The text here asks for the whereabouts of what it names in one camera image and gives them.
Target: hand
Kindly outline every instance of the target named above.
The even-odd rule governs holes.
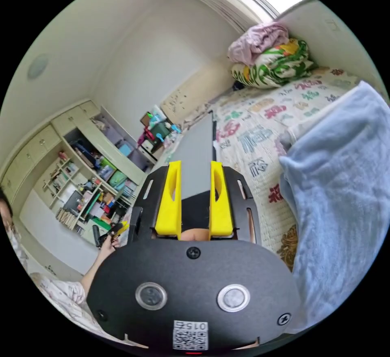
[[[116,248],[119,247],[118,238],[112,238],[110,235],[103,242],[100,252],[97,256],[97,261],[102,263],[110,254],[112,254]]]

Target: person's arm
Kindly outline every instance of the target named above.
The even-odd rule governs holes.
[[[104,241],[102,248],[100,249],[99,255],[97,256],[95,262],[89,271],[84,275],[84,277],[80,280],[80,283],[85,291],[85,296],[88,296],[89,289],[91,287],[93,278],[102,264],[102,262],[115,251],[115,248],[119,246],[118,238],[112,239],[111,236],[108,236]]]

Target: folded pink cloth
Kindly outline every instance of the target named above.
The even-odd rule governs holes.
[[[286,43],[288,43],[288,30],[285,26],[276,22],[259,24],[249,28],[233,42],[227,50],[227,56],[232,62],[253,66],[262,52]]]

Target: hair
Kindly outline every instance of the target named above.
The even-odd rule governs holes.
[[[9,209],[9,213],[11,214],[11,217],[13,217],[13,212],[11,208],[11,204],[9,203],[7,196],[5,195],[3,188],[0,186],[0,201],[3,201],[4,203],[7,204],[7,207]]]

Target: pajamas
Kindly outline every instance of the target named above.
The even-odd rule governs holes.
[[[20,246],[19,235],[13,231],[9,231],[8,238],[19,261],[27,272],[28,257]],[[135,342],[121,341],[103,331],[87,306],[85,291],[81,283],[50,279],[40,273],[32,273],[30,274],[30,277],[43,296],[45,296],[61,314],[79,327],[112,341],[142,347],[142,345],[138,345]]]

